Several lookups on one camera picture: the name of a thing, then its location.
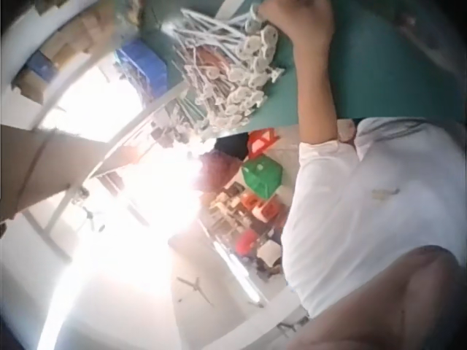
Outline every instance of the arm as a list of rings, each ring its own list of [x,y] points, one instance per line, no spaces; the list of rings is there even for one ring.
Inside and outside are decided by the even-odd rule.
[[[436,334],[443,316],[455,324],[458,315],[444,312],[449,303],[462,305],[456,295],[465,291],[464,281],[449,252],[436,247],[415,249],[313,319],[288,349],[421,349],[427,337]],[[449,341],[449,334],[441,339]],[[430,346],[444,349],[446,344]]]
[[[260,13],[293,43],[298,81],[298,124],[301,141],[322,144],[337,140],[337,117],[328,78],[328,52],[333,36],[329,0],[268,0]]]

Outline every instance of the sleeve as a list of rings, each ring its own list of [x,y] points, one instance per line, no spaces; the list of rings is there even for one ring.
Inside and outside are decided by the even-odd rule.
[[[359,162],[355,149],[339,141],[316,145],[300,143],[298,157],[297,182],[305,187],[311,184],[335,187],[346,181]]]
[[[359,160],[355,149],[338,141],[311,145],[301,143],[292,206],[282,235],[285,244],[292,233],[319,228],[348,185]],[[314,220],[303,220],[313,213]]]

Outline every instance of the person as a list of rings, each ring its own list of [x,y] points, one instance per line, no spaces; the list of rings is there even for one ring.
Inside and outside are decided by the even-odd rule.
[[[330,1],[259,11],[293,43],[298,82],[301,167],[282,267],[312,320],[289,349],[445,349],[466,305],[463,148],[416,118],[365,119],[354,147],[339,142]]]
[[[218,138],[214,148],[199,157],[202,168],[195,187],[218,193],[232,180],[248,156],[248,133]]]

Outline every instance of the brown box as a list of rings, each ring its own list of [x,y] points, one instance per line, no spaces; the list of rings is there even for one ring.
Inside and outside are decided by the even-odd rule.
[[[109,23],[115,22],[115,1],[100,0],[92,7],[92,10],[96,12],[99,24],[102,27],[109,25]]]
[[[66,44],[66,37],[59,31],[55,32],[41,47],[40,52],[49,60],[58,54],[62,47]]]
[[[38,104],[44,103],[44,92],[47,89],[47,82],[39,75],[29,69],[23,70],[16,77],[14,85],[19,87],[21,95],[29,98]]]
[[[55,56],[52,57],[52,62],[58,69],[62,69],[71,61],[76,55],[77,51],[69,44],[65,44]]]
[[[84,23],[88,34],[92,38],[92,40],[96,42],[100,42],[103,36],[103,28],[99,24],[99,19],[94,11],[87,11],[81,15],[81,20]]]
[[[85,24],[82,22],[81,17],[76,17],[71,22],[67,23],[62,27],[60,33],[64,35],[66,42],[77,52],[86,51],[93,44],[93,40]]]

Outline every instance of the workbench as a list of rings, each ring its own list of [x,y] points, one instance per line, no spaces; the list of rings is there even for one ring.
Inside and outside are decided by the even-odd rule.
[[[180,82],[181,77],[171,64],[172,43],[159,31],[161,24],[179,18],[182,7],[214,17],[223,2],[147,1],[142,39],[167,63],[169,87]],[[243,1],[236,14],[246,12],[252,2]],[[462,40],[426,1],[377,2],[374,5],[369,0],[333,0],[336,35],[330,75],[339,117],[410,116],[465,121],[466,62]],[[415,23],[409,30],[413,33],[404,29],[404,18]],[[292,45],[284,35],[279,39],[274,63],[286,68],[286,73],[275,85],[266,86],[269,100],[247,126],[225,131],[224,135],[297,123],[296,70]]]

